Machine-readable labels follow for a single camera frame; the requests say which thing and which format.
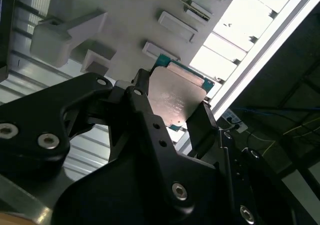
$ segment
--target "white plastic slot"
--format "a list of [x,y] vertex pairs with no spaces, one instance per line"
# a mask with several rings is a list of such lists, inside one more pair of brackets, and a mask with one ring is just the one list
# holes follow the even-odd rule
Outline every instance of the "white plastic slot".
[[192,42],[193,37],[198,33],[197,30],[185,24],[183,21],[172,16],[166,11],[162,12],[158,22],[162,26],[188,42]]
[[166,55],[167,57],[173,59],[173,60],[180,60],[175,55],[172,55],[170,52],[164,50],[163,48],[159,47],[158,45],[147,41],[142,49],[142,52],[146,55],[148,55],[150,58],[158,59],[160,54]]

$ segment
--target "metal bracket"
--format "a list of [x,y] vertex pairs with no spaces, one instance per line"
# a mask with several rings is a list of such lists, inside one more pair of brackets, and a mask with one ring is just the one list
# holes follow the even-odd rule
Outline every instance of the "metal bracket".
[[70,125],[79,118],[77,112],[73,117],[67,116],[66,112],[81,109],[94,96],[108,95],[111,90],[112,84],[104,77],[87,73],[2,105],[0,124],[13,125],[17,133],[6,139],[1,135],[13,129],[3,127],[0,130],[1,172],[38,178],[50,174],[48,170],[60,168],[70,149]]

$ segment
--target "electrical outlet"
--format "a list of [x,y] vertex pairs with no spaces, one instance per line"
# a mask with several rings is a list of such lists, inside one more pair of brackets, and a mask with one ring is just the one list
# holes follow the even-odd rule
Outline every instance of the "electrical outlet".
[[237,115],[234,114],[233,111],[231,111],[229,108],[222,114],[222,117],[224,120],[226,120],[230,125],[233,125],[232,123],[230,123],[227,118],[232,118],[232,122],[233,123],[237,123],[240,127],[236,130],[238,133],[243,133],[245,130],[248,129],[248,126],[245,125],[244,122],[240,122],[241,119],[239,117],[237,117]]

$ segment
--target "white plastic block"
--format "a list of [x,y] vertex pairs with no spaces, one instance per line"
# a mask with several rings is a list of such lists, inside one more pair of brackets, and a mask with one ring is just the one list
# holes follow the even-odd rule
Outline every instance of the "white plastic block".
[[197,30],[166,11],[162,12],[158,22],[175,35],[187,40],[188,42],[192,42],[192,38],[198,33]]
[[150,58],[153,58],[154,60],[158,59],[158,57],[163,54],[167,57],[179,61],[180,59],[176,57],[175,55],[172,55],[170,52],[164,50],[163,48],[157,46],[156,44],[147,41],[142,49],[142,52],[146,55],[148,55]]
[[64,23],[54,18],[42,20],[34,28],[30,53],[60,68],[75,47],[101,31],[106,16],[106,12],[97,10]]

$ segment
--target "screw hole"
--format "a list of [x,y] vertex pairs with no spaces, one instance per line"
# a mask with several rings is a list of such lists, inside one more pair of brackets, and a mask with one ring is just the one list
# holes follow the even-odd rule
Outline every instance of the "screw hole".
[[160,125],[157,124],[157,123],[154,123],[154,124],[153,124],[153,127],[154,127],[155,129],[160,129]]
[[54,142],[54,140],[51,138],[51,137],[46,137],[44,140],[43,140],[46,144],[52,144]]
[[107,85],[105,80],[97,79],[96,81],[98,82],[98,84],[101,84],[101,85],[104,85],[104,86]]
[[163,141],[163,140],[160,140],[159,144],[164,148],[167,146],[167,143],[165,141]]
[[4,127],[4,128],[2,128],[2,129],[0,129],[0,133],[7,135],[7,134],[12,133],[12,130],[11,130],[11,128]]
[[142,95],[142,92],[137,90],[137,89],[134,89],[133,91],[134,91],[135,94]]

